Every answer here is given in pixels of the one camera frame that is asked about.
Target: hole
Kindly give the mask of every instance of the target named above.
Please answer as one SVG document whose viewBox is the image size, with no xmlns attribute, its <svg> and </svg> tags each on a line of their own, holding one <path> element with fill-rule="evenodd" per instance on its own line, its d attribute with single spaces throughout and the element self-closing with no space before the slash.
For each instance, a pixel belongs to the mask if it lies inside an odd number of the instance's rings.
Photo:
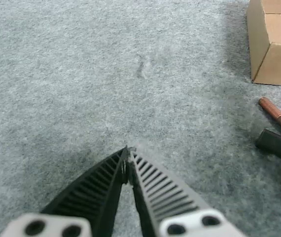
<svg viewBox="0 0 281 237">
<path fill-rule="evenodd" d="M 160 190 L 164 189 L 165 187 L 167 187 L 169 184 L 171 184 L 172 181 L 169 181 L 168 183 L 164 184 L 162 187 L 160 187 L 159 189 L 157 189 L 156 191 L 154 191 L 153 193 L 151 193 L 150 195 L 148 195 L 148 197 L 152 197 L 154 194 L 158 193 Z"/>
<path fill-rule="evenodd" d="M 149 184 L 151 184 L 151 182 L 153 182 L 155 179 L 157 179 L 161 174 L 162 174 L 162 172 L 159 171 L 159 173 L 156 174 L 155 177 L 153 177 L 150 181 L 148 181 L 147 184 L 145 184 L 145 187 L 147 187 Z"/>
<path fill-rule="evenodd" d="M 154 187 L 156 187 L 158 184 L 160 184 L 161 182 L 165 181 L 167 179 L 167 176 L 163 177 L 161 180 L 159 180 L 158 182 L 156 182 L 153 186 L 151 186 L 147 192 L 149 192 L 150 190 L 152 190 Z"/>
<path fill-rule="evenodd" d="M 147 164 L 147 161 L 144 161 L 143 164 L 141 164 L 141 166 L 139 167 L 139 171 L 141 171 L 141 169 L 143 169 L 146 164 Z"/>
<path fill-rule="evenodd" d="M 81 232 L 80 226 L 71 225 L 63 230 L 62 236 L 63 237 L 77 237 L 80 235 L 80 232 Z"/>
<path fill-rule="evenodd" d="M 154 168 L 153 171 L 151 171 L 151 172 L 147 175 L 147 177 L 143 179 L 143 182 L 145 182 L 148 178 L 150 178 L 150 177 L 153 175 L 153 173 L 155 173 L 156 171 L 157 171 L 157 168 Z"/>
<path fill-rule="evenodd" d="M 36 236 L 40 234 L 45 227 L 45 222 L 41 220 L 35 220 L 29 223 L 25 229 L 25 233 L 28 236 Z"/>
<path fill-rule="evenodd" d="M 193 201 L 187 201 L 187 202 L 177 204 L 175 206 L 171 206 L 169 209 L 165 209 L 165 211 L 157 213 L 156 216 L 157 217 L 165 216 L 166 214 L 170 215 L 171 212 L 175 212 L 175 211 L 177 211 L 177 209 L 183 209 L 183 208 L 188 209 L 188 208 L 190 208 L 189 205 L 191 205 L 192 203 L 193 203 Z"/>
<path fill-rule="evenodd" d="M 202 219 L 202 223 L 204 226 L 217 226 L 220 224 L 220 221 L 213 216 L 205 216 Z"/>
<path fill-rule="evenodd" d="M 137 159 L 137 161 L 136 161 L 136 164 L 139 164 L 141 160 L 142 160 L 142 158 L 139 157 L 139 158 Z"/>
<path fill-rule="evenodd" d="M 181 235 L 186 232 L 185 227 L 178 224 L 169 225 L 167 229 L 168 234 L 170 235 Z"/>
<path fill-rule="evenodd" d="M 150 164 L 140 176 L 142 177 L 151 167 L 152 167 L 152 164 Z"/>
<path fill-rule="evenodd" d="M 175 189 L 175 188 L 177 188 L 177 187 L 178 187 L 177 185 L 172 186 L 170 189 L 164 191 L 162 194 L 160 194 L 160 195 L 158 195 L 157 197 L 153 198 L 150 202 L 153 202 L 153 201 L 157 200 L 158 198 L 160 198 L 160 197 L 162 197 L 163 195 L 165 195 L 165 194 L 171 192 L 173 189 Z"/>
<path fill-rule="evenodd" d="M 123 153 L 123 150 L 118 151 L 116 154 L 120 157 Z"/>
</svg>

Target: copper pipe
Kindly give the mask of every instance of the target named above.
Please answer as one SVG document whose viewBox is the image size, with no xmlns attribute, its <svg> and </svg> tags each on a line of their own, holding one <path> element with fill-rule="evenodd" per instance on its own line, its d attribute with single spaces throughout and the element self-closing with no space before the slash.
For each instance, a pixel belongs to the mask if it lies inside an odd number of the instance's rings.
<svg viewBox="0 0 281 237">
<path fill-rule="evenodd" d="M 279 110 L 268 98 L 262 97 L 259 100 L 259 105 L 271 115 L 281 126 L 281 110 Z"/>
<path fill-rule="evenodd" d="M 262 97 L 259 100 L 259 105 L 275 120 L 281 117 L 281 110 L 279 110 L 268 98 Z"/>
</svg>

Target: gray carpet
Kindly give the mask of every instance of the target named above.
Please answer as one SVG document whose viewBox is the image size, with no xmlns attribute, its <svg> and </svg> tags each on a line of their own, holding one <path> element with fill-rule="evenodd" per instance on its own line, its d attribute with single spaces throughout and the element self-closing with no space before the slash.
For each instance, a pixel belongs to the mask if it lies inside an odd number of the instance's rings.
<svg viewBox="0 0 281 237">
<path fill-rule="evenodd" d="M 281 236 L 281 160 L 254 146 L 281 87 L 250 81 L 247 2 L 0 1 L 0 232 L 136 144 L 247 235 Z M 122 192 L 113 236 L 139 237 Z"/>
</svg>

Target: brown cardboard box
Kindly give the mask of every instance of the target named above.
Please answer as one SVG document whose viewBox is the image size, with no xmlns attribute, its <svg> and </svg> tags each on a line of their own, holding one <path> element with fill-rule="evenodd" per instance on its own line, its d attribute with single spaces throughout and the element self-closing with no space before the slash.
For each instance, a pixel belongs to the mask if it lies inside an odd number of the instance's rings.
<svg viewBox="0 0 281 237">
<path fill-rule="evenodd" d="M 247 23 L 252 80 L 281 85 L 281 0 L 250 0 Z"/>
</svg>

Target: black tube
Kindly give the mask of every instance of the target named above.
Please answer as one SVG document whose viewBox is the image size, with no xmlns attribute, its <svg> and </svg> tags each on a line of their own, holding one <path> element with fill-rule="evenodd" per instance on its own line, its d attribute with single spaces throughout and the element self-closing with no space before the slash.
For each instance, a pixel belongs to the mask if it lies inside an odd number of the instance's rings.
<svg viewBox="0 0 281 237">
<path fill-rule="evenodd" d="M 281 158 L 281 136 L 264 129 L 255 145 Z"/>
</svg>

